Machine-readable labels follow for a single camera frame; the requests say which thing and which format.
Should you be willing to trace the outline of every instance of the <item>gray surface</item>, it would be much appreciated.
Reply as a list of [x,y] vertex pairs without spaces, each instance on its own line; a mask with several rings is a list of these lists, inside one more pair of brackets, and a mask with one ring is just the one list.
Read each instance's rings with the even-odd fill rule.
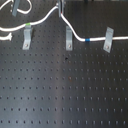
[[[28,15],[16,18],[6,6],[0,26],[39,20],[55,5],[32,3]],[[20,8],[29,4],[22,1]],[[114,36],[128,35],[125,2],[70,2],[65,16],[81,37],[105,36],[107,26]],[[66,25],[57,10],[34,30],[29,51],[22,50],[23,29],[13,32],[12,42],[0,41],[0,127],[127,128],[128,41],[113,41],[108,54],[104,41],[73,38],[74,50],[67,52]]]

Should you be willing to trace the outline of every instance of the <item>white cable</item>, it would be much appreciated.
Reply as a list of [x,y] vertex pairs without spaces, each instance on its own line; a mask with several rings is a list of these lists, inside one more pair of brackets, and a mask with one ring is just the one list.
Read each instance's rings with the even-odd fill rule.
[[[81,42],[85,42],[86,39],[84,38],[80,38],[76,32],[74,31],[73,27],[71,26],[71,24],[67,21],[67,19],[64,17],[64,15],[61,13],[61,17],[62,19],[67,23],[67,25],[70,27],[70,29],[72,30],[74,36]],[[88,41],[102,41],[105,40],[106,37],[98,37],[98,38],[89,38],[87,39]],[[113,40],[128,40],[128,36],[124,36],[124,37],[113,37]]]
[[[49,17],[49,15],[50,15],[55,9],[57,9],[57,8],[58,8],[57,6],[53,7],[53,8],[49,11],[49,13],[48,13],[43,19],[41,19],[41,20],[39,20],[39,21],[36,21],[36,22],[31,22],[30,25],[37,25],[37,24],[40,24],[40,23],[44,22],[44,21]],[[2,27],[0,27],[0,31],[4,31],[4,32],[13,32],[13,31],[17,31],[17,30],[19,30],[19,29],[22,29],[22,28],[24,28],[25,26],[26,26],[26,24],[20,25],[20,26],[15,27],[15,28],[2,28]]]
[[5,37],[0,37],[0,40],[12,40],[12,33],[9,33],[8,36],[5,36]]
[[[90,41],[102,41],[102,40],[105,40],[105,39],[106,39],[106,37],[90,38]],[[128,36],[113,37],[112,40],[128,40]]]
[[64,15],[63,15],[62,13],[61,13],[61,17],[62,17],[62,19],[65,21],[65,23],[71,28],[71,30],[72,30],[74,36],[75,36],[79,41],[85,42],[85,39],[84,39],[84,38],[80,38],[80,37],[76,34],[76,32],[74,31],[73,27],[72,27],[71,24],[67,21],[67,19],[64,17]]
[[24,27],[25,27],[25,24],[20,25],[20,26],[15,27],[15,28],[1,28],[0,27],[0,31],[3,31],[3,32],[13,32],[13,31],[17,31],[17,30],[19,30],[21,28],[24,28]]
[[20,13],[22,13],[22,14],[28,14],[28,13],[31,11],[31,9],[32,9],[32,3],[31,3],[30,0],[27,0],[27,1],[28,1],[29,4],[30,4],[30,9],[29,9],[28,11],[23,11],[23,10],[17,9],[18,12],[20,12]]
[[13,0],[7,0],[3,5],[1,5],[0,10],[7,5],[9,2],[13,2]]
[[58,9],[58,7],[57,6],[53,7],[43,19],[36,21],[36,22],[31,22],[30,24],[31,25],[38,25],[38,24],[44,22],[55,9]]

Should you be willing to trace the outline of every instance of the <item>metal bracket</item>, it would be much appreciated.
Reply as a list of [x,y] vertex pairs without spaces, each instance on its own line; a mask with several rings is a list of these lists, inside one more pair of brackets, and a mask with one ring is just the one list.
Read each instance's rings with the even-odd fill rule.
[[62,8],[61,5],[62,5],[62,4],[61,4],[61,0],[58,0],[59,17],[61,17],[61,8]]
[[14,0],[13,9],[12,9],[12,15],[13,16],[16,16],[19,4],[20,4],[20,0]]
[[30,48],[32,30],[33,29],[31,28],[31,25],[26,25],[25,30],[24,30],[23,50],[29,50]]
[[109,27],[107,27],[106,39],[105,39],[105,43],[104,43],[103,49],[108,53],[110,53],[110,51],[111,51],[113,34],[114,34],[114,30],[109,28]]
[[66,50],[67,51],[73,50],[72,30],[69,28],[69,26],[66,26]]
[[64,0],[58,0],[59,17],[61,17],[61,12],[62,14],[64,14],[64,5],[65,5]]

